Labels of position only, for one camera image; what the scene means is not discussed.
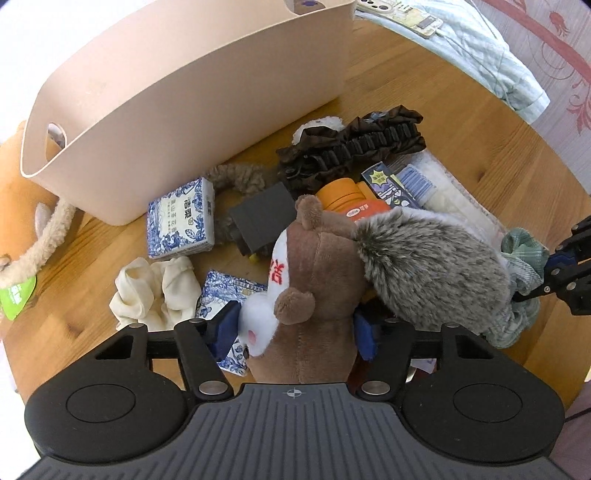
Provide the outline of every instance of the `orange bottle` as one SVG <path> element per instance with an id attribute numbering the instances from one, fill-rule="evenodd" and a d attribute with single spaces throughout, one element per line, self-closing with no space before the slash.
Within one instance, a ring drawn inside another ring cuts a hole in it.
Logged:
<path id="1" fill-rule="evenodd" d="M 322 187 L 316 196 L 325 210 L 339 212 L 351 220 L 390 210 L 388 204 L 378 199 L 365 182 L 338 179 Z"/>

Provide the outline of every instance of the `blue and white box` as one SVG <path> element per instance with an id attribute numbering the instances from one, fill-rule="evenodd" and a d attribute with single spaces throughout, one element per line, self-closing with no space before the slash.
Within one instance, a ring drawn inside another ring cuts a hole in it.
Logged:
<path id="1" fill-rule="evenodd" d="M 167 258 L 211 250 L 215 192 L 204 178 L 190 181 L 148 206 L 148 256 Z"/>
<path id="2" fill-rule="evenodd" d="M 202 288 L 201 300 L 197 307 L 197 316 L 210 320 L 232 300 L 242 304 L 246 298 L 256 291 L 265 291 L 266 286 L 244 278 L 233 277 L 226 273 L 211 270 L 207 273 Z M 218 363 L 222 370 L 244 377 L 248 370 L 244 358 L 244 347 L 236 339 L 228 356 Z"/>

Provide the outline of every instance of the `green checked cloth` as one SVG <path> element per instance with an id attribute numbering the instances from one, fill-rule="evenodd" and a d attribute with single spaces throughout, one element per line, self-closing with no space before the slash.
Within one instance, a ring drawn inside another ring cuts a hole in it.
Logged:
<path id="1" fill-rule="evenodd" d="M 529 294 L 544 282 L 544 266 L 550 253 L 523 228 L 509 231 L 501 242 L 501 255 L 509 270 L 511 297 L 517 291 Z M 483 333 L 496 348 L 513 345 L 523 330 L 530 328 L 540 312 L 540 299 L 510 302 L 491 327 Z"/>

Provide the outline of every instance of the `crosshair symbol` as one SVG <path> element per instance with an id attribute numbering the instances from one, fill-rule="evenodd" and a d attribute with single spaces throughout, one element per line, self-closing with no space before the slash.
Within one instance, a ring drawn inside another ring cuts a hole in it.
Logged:
<path id="1" fill-rule="evenodd" d="M 288 397 L 297 398 L 300 395 L 302 395 L 304 392 L 302 392 L 302 390 L 298 390 L 297 388 L 292 388 L 291 390 L 288 390 L 287 392 L 284 392 L 284 393 Z"/>

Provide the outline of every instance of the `wooden table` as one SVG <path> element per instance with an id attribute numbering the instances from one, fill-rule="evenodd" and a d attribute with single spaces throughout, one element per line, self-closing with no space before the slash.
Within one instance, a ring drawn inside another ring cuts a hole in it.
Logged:
<path id="1" fill-rule="evenodd" d="M 418 110 L 431 152 L 507 227 L 522 226 L 554 248 L 570 227 L 591 214 L 581 185 L 546 143 L 484 87 L 422 47 L 367 21 L 355 21 L 343 95 L 234 158 L 273 164 L 275 150 L 303 122 L 337 115 L 350 121 L 403 104 Z M 218 208 L 236 202 L 222 194 Z M 33 300 L 0 333 L 18 389 L 26 401 L 59 370 L 115 331 L 109 301 L 119 270 L 146 257 L 145 219 L 113 227 L 79 213 L 66 243 L 38 275 Z M 253 264 L 233 245 L 192 257 L 199 281 L 211 268 L 266 281 L 267 265 Z M 546 297 L 535 326 L 509 354 L 548 382 L 566 405 L 591 365 L 591 320 L 573 317 Z M 170 364 L 158 371 L 178 379 Z M 243 379 L 231 375 L 232 383 Z"/>

